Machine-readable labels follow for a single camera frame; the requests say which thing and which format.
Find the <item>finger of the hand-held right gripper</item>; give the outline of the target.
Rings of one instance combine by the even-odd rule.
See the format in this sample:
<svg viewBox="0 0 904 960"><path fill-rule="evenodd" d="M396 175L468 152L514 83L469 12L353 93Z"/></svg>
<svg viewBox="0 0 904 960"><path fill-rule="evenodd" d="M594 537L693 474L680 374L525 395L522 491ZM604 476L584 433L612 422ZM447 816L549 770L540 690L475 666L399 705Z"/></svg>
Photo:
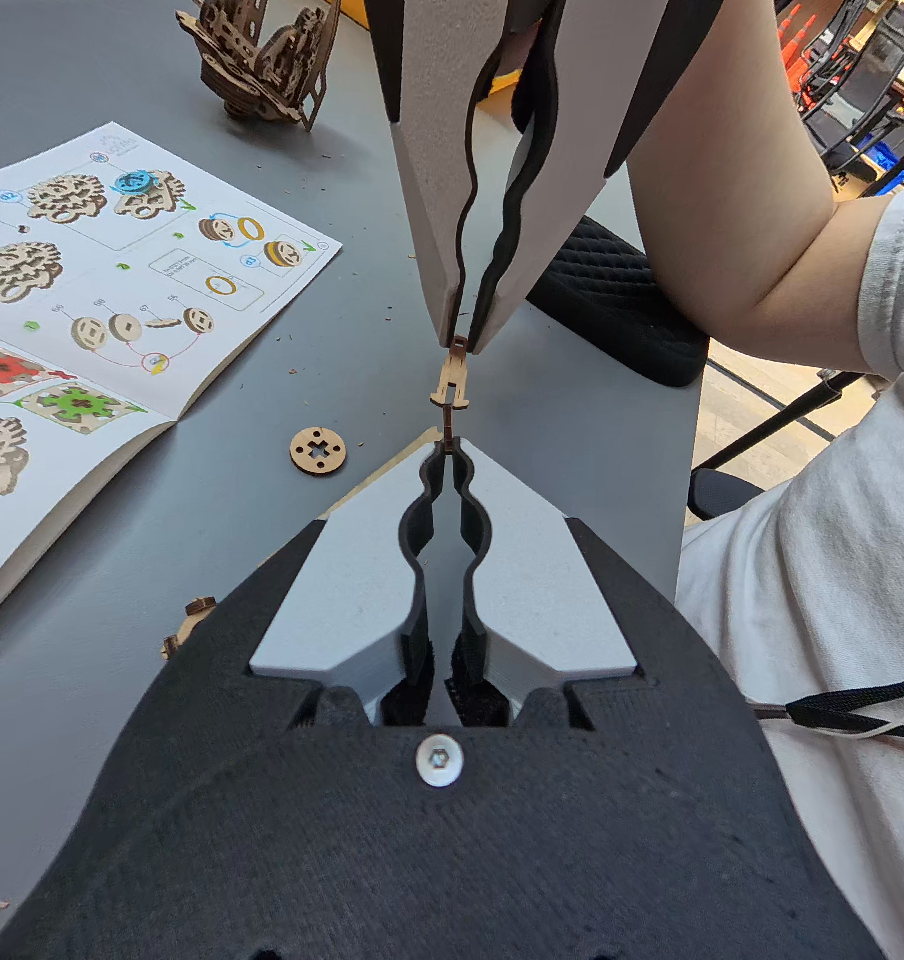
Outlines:
<svg viewBox="0 0 904 960"><path fill-rule="evenodd" d="M448 348L461 305L462 233L478 180L475 105L492 78L507 1L383 3L383 96L422 291Z"/></svg>
<svg viewBox="0 0 904 960"><path fill-rule="evenodd" d="M568 1L546 14L530 128L513 160L470 353L480 354L513 317L602 191L666 8L666 1Z"/></svg>

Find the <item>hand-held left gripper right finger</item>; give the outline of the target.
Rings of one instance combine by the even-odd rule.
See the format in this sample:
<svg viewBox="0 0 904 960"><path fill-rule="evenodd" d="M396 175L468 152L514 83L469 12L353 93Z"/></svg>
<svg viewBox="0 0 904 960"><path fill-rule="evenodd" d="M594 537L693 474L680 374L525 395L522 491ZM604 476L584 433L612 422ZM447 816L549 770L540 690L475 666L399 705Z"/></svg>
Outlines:
<svg viewBox="0 0 904 960"><path fill-rule="evenodd" d="M462 726L505 727L535 690L633 675L634 654L565 515L467 440L452 452L465 571L452 654Z"/></svg>

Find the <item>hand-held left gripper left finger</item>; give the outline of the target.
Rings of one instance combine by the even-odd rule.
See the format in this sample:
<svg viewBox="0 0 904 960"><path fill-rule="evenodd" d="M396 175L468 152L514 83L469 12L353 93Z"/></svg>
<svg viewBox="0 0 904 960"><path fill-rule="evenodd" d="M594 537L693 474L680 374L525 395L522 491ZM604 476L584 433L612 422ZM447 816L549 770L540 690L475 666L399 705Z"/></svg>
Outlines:
<svg viewBox="0 0 904 960"><path fill-rule="evenodd" d="M422 442L327 513L249 667L353 690L374 724L420 726L434 683L424 571L446 451Z"/></svg>

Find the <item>slim wooden puzzle piece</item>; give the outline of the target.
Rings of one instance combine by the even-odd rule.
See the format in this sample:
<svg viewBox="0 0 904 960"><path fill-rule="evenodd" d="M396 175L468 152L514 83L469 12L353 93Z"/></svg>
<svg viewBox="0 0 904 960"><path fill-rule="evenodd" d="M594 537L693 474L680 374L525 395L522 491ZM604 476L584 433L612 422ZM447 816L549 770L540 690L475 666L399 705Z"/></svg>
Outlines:
<svg viewBox="0 0 904 960"><path fill-rule="evenodd" d="M335 511L344 506L350 501L350 499L357 497L362 493L362 491L372 486L375 482L384 477L391 470L395 469L405 460L417 454L417 452L422 448L432 448L440 438L441 431L437 427L431 427L427 429L413 442L403 448L398 454L380 466L376 471L374 471L374 473L367 476L358 486L355 486L353 489L351 489L344 497L340 498L328 510L320 514L318 519L326 522Z"/></svg>

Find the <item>small wooden ring gear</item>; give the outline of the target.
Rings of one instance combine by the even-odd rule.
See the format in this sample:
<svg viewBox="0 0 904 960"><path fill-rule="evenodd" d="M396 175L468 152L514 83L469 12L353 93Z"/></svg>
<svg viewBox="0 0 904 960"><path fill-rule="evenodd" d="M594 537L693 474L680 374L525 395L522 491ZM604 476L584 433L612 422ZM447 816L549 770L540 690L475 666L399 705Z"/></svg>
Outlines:
<svg viewBox="0 0 904 960"><path fill-rule="evenodd" d="M185 619L175 633L166 636L163 640L161 657L170 661L188 641L196 627L202 623L216 609L217 600L214 596L200 596L194 598L185 606Z"/></svg>

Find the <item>small wooden peg piece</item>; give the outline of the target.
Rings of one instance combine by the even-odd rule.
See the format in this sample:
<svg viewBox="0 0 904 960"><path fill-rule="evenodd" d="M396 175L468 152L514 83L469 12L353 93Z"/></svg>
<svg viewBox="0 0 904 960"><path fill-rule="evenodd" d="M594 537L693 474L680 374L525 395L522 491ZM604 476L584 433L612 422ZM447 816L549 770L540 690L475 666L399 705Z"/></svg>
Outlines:
<svg viewBox="0 0 904 960"><path fill-rule="evenodd" d="M451 405L455 411L465 410L470 402L466 397L468 382L468 338L456 335L442 364L436 390L430 395L435 406Z"/></svg>

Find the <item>person's right forearm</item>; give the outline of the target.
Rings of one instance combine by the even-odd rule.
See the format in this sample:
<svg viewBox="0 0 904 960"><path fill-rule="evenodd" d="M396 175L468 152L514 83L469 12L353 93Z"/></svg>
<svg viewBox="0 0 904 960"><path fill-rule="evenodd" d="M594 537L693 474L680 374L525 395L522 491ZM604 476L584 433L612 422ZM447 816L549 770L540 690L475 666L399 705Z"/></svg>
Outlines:
<svg viewBox="0 0 904 960"><path fill-rule="evenodd" d="M741 354L871 371L858 299L892 197L838 202L791 97L773 2L728 1L627 161L671 303Z"/></svg>

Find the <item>orange traffic cone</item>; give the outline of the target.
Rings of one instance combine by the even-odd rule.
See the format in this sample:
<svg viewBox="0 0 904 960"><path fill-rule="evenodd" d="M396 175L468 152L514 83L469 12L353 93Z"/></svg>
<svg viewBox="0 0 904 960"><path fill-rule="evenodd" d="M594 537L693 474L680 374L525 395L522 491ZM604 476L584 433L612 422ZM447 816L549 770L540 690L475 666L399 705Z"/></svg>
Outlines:
<svg viewBox="0 0 904 960"><path fill-rule="evenodd" d="M811 16L800 26L793 28L794 20L802 15L803 3L793 1L776 1L774 3L778 24L778 41L782 65L786 71L791 95L796 97L802 85L802 78L808 70L806 47L809 34L818 19L817 13Z"/></svg>

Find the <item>round wooden disc with cross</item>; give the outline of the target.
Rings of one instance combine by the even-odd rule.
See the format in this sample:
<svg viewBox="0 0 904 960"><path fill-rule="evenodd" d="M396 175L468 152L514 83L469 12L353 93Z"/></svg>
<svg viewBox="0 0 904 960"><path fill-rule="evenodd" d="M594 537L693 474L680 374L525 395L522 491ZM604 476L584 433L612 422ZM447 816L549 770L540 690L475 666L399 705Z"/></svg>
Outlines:
<svg viewBox="0 0 904 960"><path fill-rule="evenodd" d="M345 441L334 430L313 426L290 441L290 461L304 474L327 476L341 469L348 458Z"/></svg>

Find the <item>wooden mechanical model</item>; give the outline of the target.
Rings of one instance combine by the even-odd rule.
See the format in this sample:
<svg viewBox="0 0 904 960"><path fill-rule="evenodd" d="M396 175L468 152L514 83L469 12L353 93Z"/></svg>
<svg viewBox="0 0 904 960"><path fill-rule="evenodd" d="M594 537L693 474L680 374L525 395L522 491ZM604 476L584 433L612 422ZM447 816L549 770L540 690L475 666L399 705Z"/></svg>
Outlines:
<svg viewBox="0 0 904 960"><path fill-rule="evenodd" d="M342 3L304 7L262 45L266 1L198 2L175 13L201 55L200 78L236 121L262 119L311 132L326 95L326 69Z"/></svg>

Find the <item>black padded wrist rest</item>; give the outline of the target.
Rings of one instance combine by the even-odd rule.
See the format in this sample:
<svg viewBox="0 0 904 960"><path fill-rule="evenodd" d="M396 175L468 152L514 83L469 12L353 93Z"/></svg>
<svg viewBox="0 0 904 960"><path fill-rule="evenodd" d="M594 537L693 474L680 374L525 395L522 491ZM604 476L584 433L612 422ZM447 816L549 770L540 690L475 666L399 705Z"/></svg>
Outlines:
<svg viewBox="0 0 904 960"><path fill-rule="evenodd" d="M663 294L645 254L583 216L528 302L643 378L669 388L696 381L710 338Z"/></svg>

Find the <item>assembly instruction booklet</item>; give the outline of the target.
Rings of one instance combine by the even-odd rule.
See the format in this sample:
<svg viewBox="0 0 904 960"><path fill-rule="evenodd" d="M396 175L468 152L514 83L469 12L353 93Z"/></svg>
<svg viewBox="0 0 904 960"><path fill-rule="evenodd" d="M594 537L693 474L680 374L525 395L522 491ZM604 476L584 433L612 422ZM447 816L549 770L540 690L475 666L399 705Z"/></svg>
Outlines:
<svg viewBox="0 0 904 960"><path fill-rule="evenodd" d="M341 248L116 123L0 170L0 606Z"/></svg>

